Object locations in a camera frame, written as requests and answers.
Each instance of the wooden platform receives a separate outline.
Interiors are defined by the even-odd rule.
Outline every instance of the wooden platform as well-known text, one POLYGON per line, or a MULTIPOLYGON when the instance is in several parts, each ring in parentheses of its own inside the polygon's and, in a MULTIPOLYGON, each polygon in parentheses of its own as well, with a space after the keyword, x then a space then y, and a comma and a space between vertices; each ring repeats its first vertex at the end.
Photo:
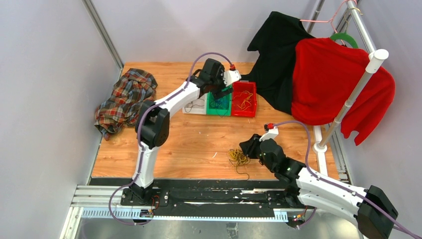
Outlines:
MULTIPOLYGON (((158 82, 156 99, 166 96, 178 88, 187 78, 191 63, 126 63, 123 72, 139 68, 153 74, 158 82)), ((198 63, 195 69, 201 68, 198 63)), ((241 74, 250 72, 253 63, 236 63, 241 74)), ((223 117, 183 114, 177 112, 170 120, 170 136, 161 147, 154 169, 156 178, 204 178, 204 179, 246 179, 239 175, 228 161, 227 152, 237 148, 239 143, 250 139, 254 133, 263 134, 263 125, 269 122, 293 120, 293 117, 273 109, 258 96, 255 118, 223 117)), ((287 156, 305 161, 307 135, 299 124, 279 127, 276 141, 287 156)), ((102 140, 93 177, 132 177, 135 171, 138 146, 134 128, 125 128, 109 141, 102 140)), ((318 169, 316 155, 310 152, 310 166, 318 169)), ((328 175, 338 179, 338 173, 328 146, 326 153, 328 175)), ((274 175, 257 160, 239 167, 247 172, 251 180, 275 179, 274 175)))

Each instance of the metal floor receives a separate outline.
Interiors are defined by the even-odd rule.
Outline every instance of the metal floor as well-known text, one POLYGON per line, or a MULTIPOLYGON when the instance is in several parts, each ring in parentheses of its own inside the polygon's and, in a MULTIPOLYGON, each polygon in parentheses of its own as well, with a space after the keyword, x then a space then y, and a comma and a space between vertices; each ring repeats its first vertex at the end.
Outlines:
POLYGON ((152 220, 126 226, 113 219, 81 219, 78 239, 362 239, 356 227, 332 214, 315 214, 299 231, 285 223, 152 220))

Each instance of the clothing rack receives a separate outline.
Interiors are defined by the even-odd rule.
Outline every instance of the clothing rack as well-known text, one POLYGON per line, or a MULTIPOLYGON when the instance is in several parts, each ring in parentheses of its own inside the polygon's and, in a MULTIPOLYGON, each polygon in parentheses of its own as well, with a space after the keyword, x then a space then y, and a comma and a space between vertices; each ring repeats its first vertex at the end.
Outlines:
MULTIPOLYGON (((319 0, 319 3, 316 7, 314 16, 312 20, 316 20, 319 12, 322 8, 324 0, 319 0)), ((334 121, 331 123, 328 132, 322 136, 321 127, 319 125, 314 126, 314 137, 315 137, 315 144, 313 146, 313 150, 316 153, 316 158, 318 161, 319 172, 323 175, 327 175, 327 168, 326 168, 326 161, 325 161, 325 152, 327 151, 327 143, 329 139, 335 132, 335 129, 341 124, 344 116, 347 114, 349 109, 353 106, 356 101, 356 98, 362 92, 363 88, 366 86, 368 81, 371 79, 372 75, 375 74, 378 69, 381 67, 384 60, 388 58, 388 51, 384 49, 377 50, 375 45, 369 35, 365 23, 362 20, 360 11, 356 8, 356 5, 353 0, 349 0, 346 2, 347 10, 343 14, 345 16, 349 11, 353 18, 353 21, 356 24, 356 27, 359 31, 359 34, 365 44, 365 48, 369 53, 370 61, 365 68, 365 72, 363 73, 362 77, 360 78, 359 82, 357 83, 356 87, 353 89, 353 92, 350 94, 349 98, 344 103, 343 107, 341 108, 338 115, 334 118, 334 121)))

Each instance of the plaid shirt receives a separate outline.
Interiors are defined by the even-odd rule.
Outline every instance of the plaid shirt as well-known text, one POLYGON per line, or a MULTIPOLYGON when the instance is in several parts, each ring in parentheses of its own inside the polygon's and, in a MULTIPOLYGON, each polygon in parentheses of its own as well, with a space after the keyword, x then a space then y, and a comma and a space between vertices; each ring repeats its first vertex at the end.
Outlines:
POLYGON ((140 69, 129 69, 114 85, 111 97, 95 111, 95 127, 105 140, 120 132, 124 125, 135 126, 144 100, 152 100, 157 82, 140 69))

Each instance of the gray wall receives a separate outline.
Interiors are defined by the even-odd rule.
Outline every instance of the gray wall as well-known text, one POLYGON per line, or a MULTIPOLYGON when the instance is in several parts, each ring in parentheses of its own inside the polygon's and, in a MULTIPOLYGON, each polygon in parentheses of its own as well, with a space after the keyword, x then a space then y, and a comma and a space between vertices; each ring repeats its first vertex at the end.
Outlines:
MULTIPOLYGON (((317 0, 93 0, 124 62, 193 61, 217 51, 252 62, 246 48, 271 11, 310 19, 317 0)), ((332 17, 342 0, 326 0, 319 19, 332 17)), ((329 24, 313 34, 329 36, 329 24)))
POLYGON ((118 77, 80 0, 0 3, 1 238, 58 238, 118 77))
MULTIPOLYGON (((381 187, 398 209, 399 222, 422 235, 422 2, 362 0, 359 8, 376 47, 390 52, 384 67, 395 78, 396 95, 360 146, 353 137, 344 140, 349 170, 356 185, 381 187)), ((348 32, 360 38, 353 23, 348 32)), ((394 232, 391 238, 410 237, 394 232)))

